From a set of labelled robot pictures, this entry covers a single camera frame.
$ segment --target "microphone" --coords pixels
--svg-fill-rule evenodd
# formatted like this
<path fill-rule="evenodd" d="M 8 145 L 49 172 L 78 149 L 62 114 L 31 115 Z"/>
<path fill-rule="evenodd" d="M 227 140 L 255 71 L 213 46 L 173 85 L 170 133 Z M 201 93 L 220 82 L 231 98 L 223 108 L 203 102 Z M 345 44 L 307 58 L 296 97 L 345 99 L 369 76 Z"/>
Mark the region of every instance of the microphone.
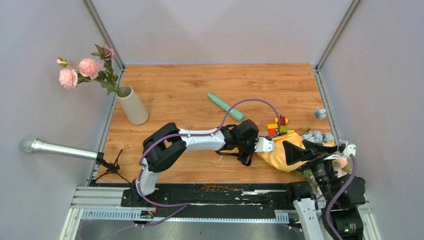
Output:
<path fill-rule="evenodd" d="M 28 137 L 22 140 L 20 143 L 20 149 L 24 152 L 32 154 L 57 154 L 74 158 L 94 160 L 96 162 L 102 161 L 104 156 L 103 152 L 88 151 L 80 148 L 54 144 L 33 137 Z"/>

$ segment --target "black bracket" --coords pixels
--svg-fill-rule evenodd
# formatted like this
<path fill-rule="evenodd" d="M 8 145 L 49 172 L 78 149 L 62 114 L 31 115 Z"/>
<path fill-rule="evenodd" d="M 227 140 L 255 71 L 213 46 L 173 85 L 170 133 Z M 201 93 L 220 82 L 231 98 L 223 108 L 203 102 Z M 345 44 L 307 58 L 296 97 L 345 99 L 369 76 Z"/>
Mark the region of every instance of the black bracket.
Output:
<path fill-rule="evenodd" d="M 295 163 L 305 161 L 314 162 L 314 159 L 316 160 L 319 157 L 335 153 L 338 149 L 341 150 L 340 146 L 323 146 L 308 140 L 303 140 L 302 144 L 305 146 L 305 149 L 296 146 L 289 141 L 282 141 L 287 165 L 293 165 Z"/>
<path fill-rule="evenodd" d="M 239 125 L 230 124 L 223 126 L 221 132 L 224 136 L 225 145 L 220 150 L 215 151 L 215 153 L 235 156 L 241 164 L 250 166 L 255 152 L 255 144 L 258 141 L 259 129 L 256 124 L 252 120 L 247 119 Z M 238 148 L 238 153 L 221 152 L 223 150 L 233 150 L 234 148 Z"/>
<path fill-rule="evenodd" d="M 290 203 L 301 199 L 315 199 L 315 194 L 312 187 L 307 181 L 290 182 L 287 188 L 287 199 Z"/>
<path fill-rule="evenodd" d="M 161 138 L 177 134 L 179 131 L 174 122 L 167 123 L 144 140 L 143 153 Z M 160 173 L 169 169 L 187 149 L 186 142 L 180 136 L 168 138 L 167 141 L 172 142 L 171 146 L 167 147 L 165 141 L 162 141 L 147 154 L 146 159 L 149 171 Z"/>

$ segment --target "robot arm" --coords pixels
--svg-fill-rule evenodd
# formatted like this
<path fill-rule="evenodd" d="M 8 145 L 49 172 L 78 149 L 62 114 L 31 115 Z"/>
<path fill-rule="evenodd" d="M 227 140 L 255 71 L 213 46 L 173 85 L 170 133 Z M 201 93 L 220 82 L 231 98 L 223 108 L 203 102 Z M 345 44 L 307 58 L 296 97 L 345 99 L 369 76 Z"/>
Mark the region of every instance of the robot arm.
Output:
<path fill-rule="evenodd" d="M 306 240 L 324 240 L 320 222 L 315 211 L 315 195 L 307 181 L 291 182 L 287 188 L 288 200 L 293 202 L 299 214 Z"/>
<path fill-rule="evenodd" d="M 332 239 L 338 239 L 338 237 L 331 229 L 329 223 L 334 226 L 337 233 L 343 239 L 362 240 L 364 224 L 359 214 L 358 206 L 366 202 L 364 198 L 365 180 L 355 175 L 351 178 L 350 174 L 339 178 L 332 164 L 333 159 L 345 158 L 349 155 L 355 156 L 356 146 L 351 142 L 342 140 L 339 141 L 339 145 L 335 147 L 326 147 L 307 140 L 303 140 L 302 143 L 306 149 L 293 145 L 288 141 L 283 141 L 282 144 L 284 146 L 288 165 L 303 161 L 306 163 L 300 166 L 299 170 L 312 171 L 315 182 L 318 184 L 326 201 L 326 206 L 321 209 L 323 227 Z M 351 178 L 351 182 L 349 185 L 345 186 L 349 178 Z M 329 203 L 339 191 L 341 191 L 340 197 L 334 201 L 334 205 L 330 205 Z M 316 230 L 316 223 L 318 221 L 315 223 L 310 222 L 309 216 L 307 215 L 305 206 L 308 202 L 310 202 L 308 199 L 302 197 L 302 199 L 296 198 L 293 204 L 299 215 L 305 215 L 301 220 L 302 227 L 305 227 L 304 220 L 306 220 L 305 224 L 308 228 L 307 231 L 314 231 L 316 237 L 314 239 L 321 239 L 317 238 L 317 236 L 322 236 L 322 233 Z M 327 210 L 330 211 L 329 219 L 326 219 L 325 215 Z"/>
<path fill-rule="evenodd" d="M 237 159 L 247 165 L 251 154 L 274 151 L 274 142 L 258 136 L 258 127 L 250 119 L 239 125 L 223 126 L 218 132 L 216 130 L 217 128 L 200 131 L 185 130 L 177 128 L 175 123 L 171 122 L 153 133 L 143 142 L 144 151 L 165 136 L 171 134 L 180 136 L 168 138 L 168 142 L 171 142 L 170 146 L 166 146 L 165 141 L 159 143 L 146 155 L 146 158 L 143 159 L 145 169 L 141 180 L 136 182 L 140 186 L 137 187 L 137 190 L 141 190 L 145 196 L 153 193 L 161 172 L 169 169 L 185 152 L 223 151 L 238 148 Z"/>

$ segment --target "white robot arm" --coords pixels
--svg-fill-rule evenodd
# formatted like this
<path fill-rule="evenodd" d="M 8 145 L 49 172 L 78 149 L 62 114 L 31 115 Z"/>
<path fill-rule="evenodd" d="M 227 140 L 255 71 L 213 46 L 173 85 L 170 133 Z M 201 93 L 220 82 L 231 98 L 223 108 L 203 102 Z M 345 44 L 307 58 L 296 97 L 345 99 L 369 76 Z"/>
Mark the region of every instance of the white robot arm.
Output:
<path fill-rule="evenodd" d="M 288 184 L 288 200 L 293 201 L 299 214 L 303 234 L 306 240 L 325 240 L 315 210 L 315 195 L 307 181 Z"/>
<path fill-rule="evenodd" d="M 216 130 L 217 128 L 198 131 L 185 130 L 177 128 L 174 123 L 168 123 L 150 136 L 143 143 L 144 149 L 151 146 L 151 142 L 157 141 L 163 136 L 175 132 L 181 135 L 171 140 L 172 145 L 170 147 L 166 147 L 165 143 L 158 144 L 143 159 L 143 173 L 140 181 L 136 182 L 139 185 L 137 187 L 139 194 L 142 193 L 146 196 L 153 193 L 161 172 L 171 167 L 182 153 L 198 150 L 222 151 L 239 148 L 240 153 L 237 158 L 244 165 L 248 165 L 250 164 L 248 158 L 251 154 L 274 151 L 274 142 L 258 136 L 259 130 L 250 119 L 232 128 L 222 127 L 220 131 L 216 132 Z"/>

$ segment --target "cable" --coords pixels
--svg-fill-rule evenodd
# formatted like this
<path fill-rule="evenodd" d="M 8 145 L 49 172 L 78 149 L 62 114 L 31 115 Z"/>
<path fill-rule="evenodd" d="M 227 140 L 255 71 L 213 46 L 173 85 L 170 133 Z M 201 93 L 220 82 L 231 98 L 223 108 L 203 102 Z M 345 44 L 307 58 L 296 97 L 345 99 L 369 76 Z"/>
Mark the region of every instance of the cable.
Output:
<path fill-rule="evenodd" d="M 181 210 L 183 210 L 185 207 L 187 207 L 187 203 L 179 203 L 179 204 L 161 204 L 161 203 L 157 203 L 154 201 L 149 200 L 146 196 L 144 196 L 141 187 L 140 187 L 140 182 L 142 179 L 142 174 L 143 174 L 143 170 L 146 168 L 146 165 L 143 164 L 143 160 L 144 158 L 147 156 L 147 154 L 158 144 L 162 143 L 163 141 L 165 141 L 166 139 L 169 138 L 174 138 L 174 137 L 188 137 L 188 136 L 193 136 L 193 137 L 205 137 L 205 136 L 210 136 L 210 135 L 214 135 L 216 133 L 218 133 L 221 128 L 224 126 L 225 120 L 227 119 L 228 114 L 230 113 L 230 111 L 235 108 L 237 105 L 241 104 L 241 103 L 245 103 L 245 102 L 250 102 L 250 101 L 258 101 L 264 104 L 267 104 L 268 106 L 270 106 L 272 108 L 272 110 L 275 112 L 277 118 L 278 118 L 278 129 L 276 131 L 276 135 L 278 135 L 280 133 L 280 127 L 281 127 L 281 120 L 280 120 L 280 115 L 277 111 L 277 109 L 271 105 L 269 102 L 262 100 L 262 99 L 258 99 L 258 98 L 249 98 L 249 99 L 245 99 L 245 100 L 241 100 L 236 102 L 233 106 L 231 106 L 227 112 L 224 115 L 224 118 L 222 119 L 221 124 L 219 125 L 219 127 L 213 131 L 212 133 L 193 133 L 193 134 L 188 134 L 188 133 L 175 133 L 175 134 L 170 134 L 167 136 L 162 137 L 161 139 L 157 140 L 156 142 L 154 142 L 150 147 L 148 147 L 146 149 L 146 151 L 144 151 L 144 153 L 141 155 L 140 161 L 138 162 L 139 165 L 141 165 L 141 170 L 140 170 L 140 174 L 138 175 L 137 178 L 137 182 L 136 182 L 136 188 L 137 188 L 137 192 L 138 194 L 148 203 L 152 204 L 152 205 L 156 205 L 159 207 L 165 207 L 165 208 L 172 208 L 172 207 L 181 207 L 180 209 L 176 210 L 175 212 L 173 212 L 171 215 L 165 217 L 164 219 L 161 219 L 157 222 L 154 223 L 149 223 L 149 224 L 143 224 L 141 225 L 142 227 L 151 227 L 154 225 L 158 225 L 160 223 L 163 223 L 164 221 L 172 218 L 175 214 L 179 213 Z"/>
<path fill-rule="evenodd" d="M 336 203 L 337 199 L 342 195 L 342 193 L 349 187 L 349 184 L 354 180 L 355 175 L 357 174 L 357 160 L 353 154 L 350 154 L 350 158 L 352 159 L 352 173 L 350 174 L 350 177 L 347 179 L 346 183 L 340 188 L 340 190 L 334 195 L 333 199 L 331 199 L 330 203 L 328 204 L 327 209 L 325 210 L 325 218 L 327 220 L 327 224 L 329 225 L 330 229 L 333 231 L 333 233 L 337 236 L 338 240 L 343 240 L 342 236 L 337 232 L 336 228 L 330 221 L 330 212 L 333 208 L 334 204 Z"/>
<path fill-rule="evenodd" d="M 141 171 L 140 171 L 140 177 L 143 174 L 144 169 L 146 169 L 146 165 L 142 164 L 141 165 Z M 167 217 L 165 217 L 165 218 L 163 218 L 163 219 L 161 219 L 159 221 L 156 221 L 156 222 L 153 222 L 153 223 L 149 223 L 149 224 L 139 224 L 139 226 L 141 226 L 142 228 L 144 228 L 144 227 L 152 227 L 152 226 L 161 224 L 161 223 L 165 222 L 166 220 L 172 218 L 175 214 L 181 212 L 181 210 L 183 210 L 184 208 L 187 207 L 187 203 L 178 203 L 178 204 L 161 204 L 161 203 L 157 203 L 157 202 L 151 201 L 146 196 L 144 196 L 144 194 L 142 193 L 142 191 L 140 191 L 139 193 L 140 193 L 140 196 L 146 202 L 148 202 L 149 204 L 152 204 L 152 205 L 155 205 L 155 206 L 159 206 L 159 207 L 164 207 L 164 208 L 180 207 L 178 210 L 174 211 L 169 216 L 167 216 Z"/>
<path fill-rule="evenodd" d="M 298 232 L 300 232 L 300 229 L 301 229 L 301 227 L 294 227 L 294 226 L 290 226 L 290 225 L 288 225 L 288 224 L 284 224 L 284 223 L 281 223 L 281 224 L 279 224 L 280 226 L 283 226 L 283 227 L 285 227 L 285 228 L 287 228 L 288 230 L 293 230 L 293 231 L 295 231 L 296 233 L 298 233 Z"/>
<path fill-rule="evenodd" d="M 112 232 L 111 234 L 109 234 L 109 235 L 107 235 L 107 236 L 103 237 L 101 240 L 106 240 L 106 239 L 110 238 L 111 236 L 113 236 L 113 235 L 115 235 L 115 234 L 117 234 L 117 233 L 120 233 L 120 232 L 122 232 L 122 231 L 124 231 L 124 230 L 130 229 L 130 228 L 135 228 L 134 224 L 131 224 L 131 225 L 129 225 L 129 226 L 124 226 L 124 227 L 122 227 L 122 228 L 120 228 L 120 229 L 118 229 L 118 230 L 116 230 L 116 231 Z"/>
<path fill-rule="evenodd" d="M 78 227 L 78 229 L 76 230 L 76 237 L 78 238 L 78 240 L 83 240 L 82 238 L 81 238 L 81 230 L 85 227 L 85 226 L 87 226 L 89 223 L 88 222 L 86 222 L 86 221 L 80 221 L 79 222 L 79 227 Z"/>
<path fill-rule="evenodd" d="M 142 156 L 141 156 L 141 158 L 140 158 L 140 161 L 138 162 L 138 164 L 139 165 L 142 165 L 143 164 L 143 160 L 144 160 L 144 158 L 147 156 L 147 154 L 154 148 L 154 147 L 156 147 L 156 145 L 158 145 L 158 144 L 160 144 L 160 143 L 162 143 L 163 141 L 165 141 L 166 139 L 169 139 L 169 138 L 175 138 L 175 137 L 188 137 L 189 135 L 190 136 L 193 136 L 193 137 L 205 137 L 205 136 L 210 136 L 210 135 L 213 135 L 213 134 L 216 134 L 217 132 L 219 132 L 220 130 L 221 130 L 221 128 L 224 126 L 224 123 L 225 123 L 225 120 L 227 119 L 227 116 L 228 116 L 228 114 L 230 113 L 230 111 L 233 109 L 233 108 L 235 108 L 237 105 L 239 105 L 239 104 L 241 104 L 241 103 L 245 103 L 245 102 L 251 102 L 251 101 L 258 101 L 258 102 L 261 102 L 261 103 L 264 103 L 264 104 L 267 104 L 268 106 L 270 106 L 271 108 L 272 108 L 272 110 L 275 112 L 275 114 L 277 115 L 277 118 L 278 118 L 278 129 L 277 129 L 277 131 L 276 131 L 276 133 L 275 133 L 275 135 L 278 135 L 279 133 L 280 133 L 280 128 L 281 128 L 281 120 L 280 120 L 280 115 L 279 115 L 279 113 L 278 113 L 278 111 L 277 111 L 277 109 L 273 106 L 273 105 L 271 105 L 269 102 L 267 102 L 267 101 L 265 101 L 265 100 L 262 100 L 262 99 L 259 99 L 259 98 L 249 98 L 249 99 L 245 99 L 245 100 L 241 100 L 241 101 L 238 101 L 238 102 L 236 102 L 234 105 L 232 105 L 227 111 L 226 111 L 226 113 L 225 113 L 225 115 L 224 115 L 224 118 L 222 119 L 222 122 L 221 122 L 221 124 L 219 125 L 219 127 L 215 130 L 215 131 L 213 131 L 212 133 L 193 133 L 193 134 L 188 134 L 188 133 L 175 133 L 175 134 L 170 134 L 170 135 L 167 135 L 167 136 L 164 136 L 164 137 L 162 137 L 161 139 L 159 139 L 159 140 L 157 140 L 156 142 L 154 142 L 150 147 L 148 147 L 147 149 L 146 149 L 146 151 L 142 154 Z M 137 179 L 137 181 L 138 182 L 136 182 L 137 184 L 136 184 L 136 188 L 137 188 L 137 191 L 138 191 L 138 194 L 140 194 L 140 196 L 143 194 L 142 193 L 142 190 L 141 190 L 141 187 L 140 187 L 140 185 L 138 184 L 138 183 L 140 183 L 141 182 L 141 179 L 142 179 L 142 171 L 140 171 L 140 174 L 138 175 L 138 179 Z"/>
<path fill-rule="evenodd" d="M 317 197 L 317 198 L 315 199 L 315 203 L 317 203 L 317 202 L 318 202 L 318 200 L 320 200 L 322 197 L 324 197 L 324 195 L 320 195 L 319 197 Z"/>

